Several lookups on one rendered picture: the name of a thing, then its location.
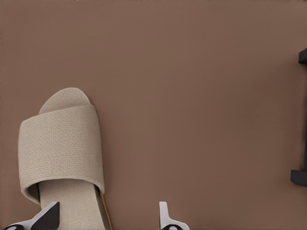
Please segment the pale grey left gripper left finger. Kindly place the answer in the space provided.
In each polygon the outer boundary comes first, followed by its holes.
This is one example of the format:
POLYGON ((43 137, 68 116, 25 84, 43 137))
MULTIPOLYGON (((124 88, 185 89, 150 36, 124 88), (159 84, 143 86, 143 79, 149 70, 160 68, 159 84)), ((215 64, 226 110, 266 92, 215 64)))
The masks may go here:
POLYGON ((3 230, 58 230, 60 203, 51 202, 29 220, 13 223, 3 230))

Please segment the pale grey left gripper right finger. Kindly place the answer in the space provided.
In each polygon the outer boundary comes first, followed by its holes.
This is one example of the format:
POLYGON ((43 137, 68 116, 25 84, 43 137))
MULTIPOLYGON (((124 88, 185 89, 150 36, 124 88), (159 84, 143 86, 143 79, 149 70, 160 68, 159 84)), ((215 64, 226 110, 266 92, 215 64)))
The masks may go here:
POLYGON ((189 230, 186 223, 170 218, 166 201, 159 202, 159 228, 160 230, 189 230))

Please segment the black shoe rack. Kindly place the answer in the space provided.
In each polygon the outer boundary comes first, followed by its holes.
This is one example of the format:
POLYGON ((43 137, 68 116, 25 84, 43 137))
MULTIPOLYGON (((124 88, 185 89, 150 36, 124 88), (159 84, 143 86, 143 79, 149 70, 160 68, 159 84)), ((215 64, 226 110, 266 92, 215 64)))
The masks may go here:
MULTIPOLYGON (((298 54, 298 63, 307 65, 307 47, 298 54)), ((290 181, 300 186, 307 187, 307 106, 306 106, 306 124, 305 124, 305 147, 303 157, 303 169, 291 170, 290 181)))

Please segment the beige open-toe slipper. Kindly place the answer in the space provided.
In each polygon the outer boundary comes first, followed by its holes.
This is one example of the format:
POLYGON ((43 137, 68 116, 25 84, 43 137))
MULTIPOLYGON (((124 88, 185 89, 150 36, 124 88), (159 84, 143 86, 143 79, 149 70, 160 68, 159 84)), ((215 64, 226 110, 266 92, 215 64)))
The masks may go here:
POLYGON ((18 165, 25 197, 59 202, 60 230, 111 230, 98 114, 82 90, 58 91, 21 123, 18 165))

